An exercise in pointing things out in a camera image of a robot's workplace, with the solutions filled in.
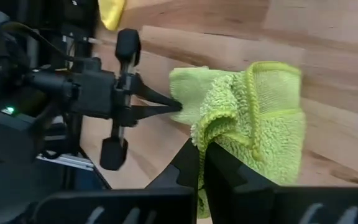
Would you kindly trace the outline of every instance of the yellow-green towel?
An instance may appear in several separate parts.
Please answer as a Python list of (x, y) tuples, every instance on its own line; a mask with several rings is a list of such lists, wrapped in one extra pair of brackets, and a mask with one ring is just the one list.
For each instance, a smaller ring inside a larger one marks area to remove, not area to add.
[(199, 218), (209, 216), (203, 166), (213, 141), (277, 184), (296, 181), (305, 136), (297, 68), (280, 62), (256, 62), (244, 72), (176, 68), (170, 83), (183, 104), (172, 118), (191, 124), (200, 150)]

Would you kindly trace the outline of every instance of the robotic arm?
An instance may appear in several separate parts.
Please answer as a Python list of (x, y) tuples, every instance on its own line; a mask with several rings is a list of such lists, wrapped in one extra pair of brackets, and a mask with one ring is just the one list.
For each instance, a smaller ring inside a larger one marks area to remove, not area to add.
[[(27, 33), (51, 46), (23, 24), (3, 22), (0, 38), (5, 32)], [(33, 161), (42, 150), (44, 134), (52, 119), (58, 114), (76, 113), (113, 120), (111, 137), (103, 141), (100, 164), (105, 169), (118, 170), (126, 159), (128, 147), (124, 127), (133, 127), (139, 119), (149, 116), (181, 110), (179, 102), (153, 91), (139, 74), (131, 73), (140, 60), (136, 30), (124, 29), (118, 35), (119, 77), (102, 70), (99, 58), (61, 55), (66, 60), (81, 63), (82, 72), (12, 69), (1, 81), (0, 160)], [(132, 95), (165, 106), (131, 106)]]

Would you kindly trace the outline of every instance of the cable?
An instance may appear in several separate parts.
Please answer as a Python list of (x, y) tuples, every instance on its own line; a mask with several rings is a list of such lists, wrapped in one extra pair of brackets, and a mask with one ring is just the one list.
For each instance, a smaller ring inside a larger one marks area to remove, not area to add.
[[(71, 44), (70, 44), (70, 47), (68, 48), (68, 51), (67, 51), (67, 53), (69, 54), (69, 56), (72, 56), (72, 55), (75, 54), (75, 45), (76, 45), (76, 44), (75, 44), (75, 40), (72, 39), (72, 42), (71, 42)], [(66, 68), (67, 68), (67, 69), (71, 69), (72, 66), (73, 66), (73, 63), (70, 63), (70, 62), (66, 61)]]
[(44, 44), (49, 47), (53, 52), (64, 58), (65, 60), (71, 61), (71, 62), (84, 62), (87, 61), (87, 58), (81, 58), (81, 57), (72, 57), (67, 55), (65, 52), (59, 50), (56, 46), (52, 45), (47, 39), (42, 37), (40, 34), (32, 30), (30, 27), (27, 27), (24, 24), (21, 24), (19, 22), (12, 22), (12, 21), (6, 21), (0, 23), (0, 36), (3, 35), (4, 32), (15, 32), (18, 34), (27, 34), (31, 36), (36, 41), (41, 42), (41, 44)]

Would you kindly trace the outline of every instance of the wooden surface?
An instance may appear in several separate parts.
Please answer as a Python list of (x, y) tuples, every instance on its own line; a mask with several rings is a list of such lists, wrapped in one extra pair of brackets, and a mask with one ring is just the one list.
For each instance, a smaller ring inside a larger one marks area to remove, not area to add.
[[(144, 51), (137, 69), (164, 94), (175, 67), (243, 70), (258, 60), (300, 67), (308, 127), (298, 183), (358, 186), (358, 1), (127, 0), (121, 27), (141, 31)], [(115, 34), (100, 26), (98, 37), (114, 40)], [(118, 70), (113, 45), (94, 52), (104, 69)], [(81, 145), (97, 166), (110, 125), (84, 120)], [(101, 173), (113, 188), (145, 187), (188, 133), (168, 116), (142, 120), (127, 129), (124, 167)]]

